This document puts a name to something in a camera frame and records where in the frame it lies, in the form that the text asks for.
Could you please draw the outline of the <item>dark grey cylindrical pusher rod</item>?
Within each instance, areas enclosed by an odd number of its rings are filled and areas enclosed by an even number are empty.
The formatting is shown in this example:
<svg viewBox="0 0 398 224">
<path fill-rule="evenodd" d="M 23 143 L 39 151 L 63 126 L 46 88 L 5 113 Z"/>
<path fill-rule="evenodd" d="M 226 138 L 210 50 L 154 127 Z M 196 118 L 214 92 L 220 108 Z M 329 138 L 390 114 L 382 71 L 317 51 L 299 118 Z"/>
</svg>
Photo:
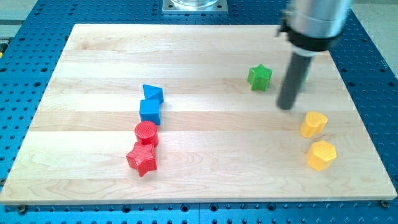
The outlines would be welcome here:
<svg viewBox="0 0 398 224">
<path fill-rule="evenodd" d="M 292 54 L 277 99 L 277 106 L 280 109 L 290 110 L 293 108 L 311 61 L 312 57 L 302 56 L 297 53 Z"/>
</svg>

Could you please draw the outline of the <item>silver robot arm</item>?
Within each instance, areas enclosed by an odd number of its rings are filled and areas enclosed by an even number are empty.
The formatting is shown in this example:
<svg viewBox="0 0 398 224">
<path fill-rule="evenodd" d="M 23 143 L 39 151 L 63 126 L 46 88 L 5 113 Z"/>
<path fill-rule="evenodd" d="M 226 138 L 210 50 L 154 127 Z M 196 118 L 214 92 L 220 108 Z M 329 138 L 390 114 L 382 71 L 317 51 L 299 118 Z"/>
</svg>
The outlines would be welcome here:
<svg viewBox="0 0 398 224">
<path fill-rule="evenodd" d="M 301 90 L 314 56 L 338 43 L 352 0 L 291 0 L 282 11 L 278 34 L 287 34 L 292 56 L 277 99 L 290 110 Z"/>
</svg>

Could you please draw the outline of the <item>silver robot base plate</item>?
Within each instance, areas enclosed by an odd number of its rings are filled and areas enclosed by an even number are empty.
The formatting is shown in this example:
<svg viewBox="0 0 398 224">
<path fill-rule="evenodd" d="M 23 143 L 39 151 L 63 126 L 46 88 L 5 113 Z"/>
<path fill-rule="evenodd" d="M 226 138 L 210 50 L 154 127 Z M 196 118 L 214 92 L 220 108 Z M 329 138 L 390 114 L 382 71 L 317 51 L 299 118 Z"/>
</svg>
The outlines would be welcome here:
<svg viewBox="0 0 398 224">
<path fill-rule="evenodd" d="M 181 14 L 194 12 L 228 12 L 227 0 L 163 0 L 162 12 Z"/>
</svg>

